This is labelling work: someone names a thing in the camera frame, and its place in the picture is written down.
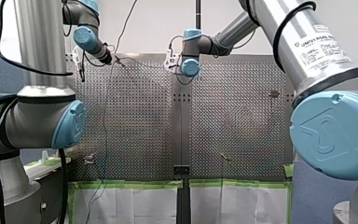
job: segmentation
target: perforated metal panel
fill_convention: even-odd
[[[284,177],[286,81],[270,57],[204,61],[192,88],[191,177]]]
[[[74,179],[172,179],[171,75],[158,68],[161,60],[142,61],[156,68],[87,63],[86,82],[76,79],[87,121]],[[95,163],[85,164],[91,154]]]
[[[283,165],[292,159],[291,90],[272,57],[203,57],[192,88],[161,68],[165,55],[135,58],[147,66],[132,60],[123,60],[125,67],[87,65],[86,82],[76,79],[88,115],[74,180],[173,179],[178,162],[190,165],[191,178],[284,179]],[[91,154],[96,161],[85,164]]]

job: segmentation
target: robotic arm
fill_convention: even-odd
[[[358,65],[304,0],[240,0],[243,12],[216,36],[186,30],[180,66],[187,79],[200,71],[200,55],[228,55],[258,25],[277,65],[290,77],[295,109],[290,128],[301,157],[334,178],[358,180]],[[167,65],[175,60],[167,60]]]
[[[66,25],[77,25],[74,32],[76,44],[101,63],[112,62],[110,50],[98,39],[99,5],[91,0],[69,0],[62,8],[63,22]]]

